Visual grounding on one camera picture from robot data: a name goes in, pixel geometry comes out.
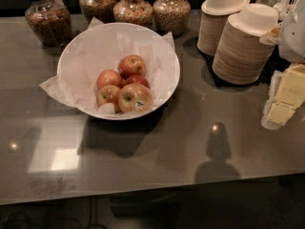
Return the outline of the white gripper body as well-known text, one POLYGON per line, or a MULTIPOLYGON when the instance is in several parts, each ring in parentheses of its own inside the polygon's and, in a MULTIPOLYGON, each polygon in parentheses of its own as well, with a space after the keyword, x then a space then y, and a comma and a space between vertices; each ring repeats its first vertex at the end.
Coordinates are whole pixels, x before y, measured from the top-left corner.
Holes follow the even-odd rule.
POLYGON ((305 0, 299 0, 284 19, 278 48, 281 58, 305 63, 305 0))

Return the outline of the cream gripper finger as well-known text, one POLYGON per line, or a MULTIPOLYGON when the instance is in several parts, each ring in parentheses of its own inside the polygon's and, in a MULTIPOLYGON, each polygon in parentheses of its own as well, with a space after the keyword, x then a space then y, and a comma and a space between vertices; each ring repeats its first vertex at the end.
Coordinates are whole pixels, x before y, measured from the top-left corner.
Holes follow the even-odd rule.
POLYGON ((283 73, 275 71, 261 125, 269 130, 279 130, 304 102, 305 65, 292 63, 283 73))
POLYGON ((277 45, 279 43, 280 30, 281 30, 281 23, 278 23, 271 30, 263 34, 260 37, 259 42, 269 46, 277 45))

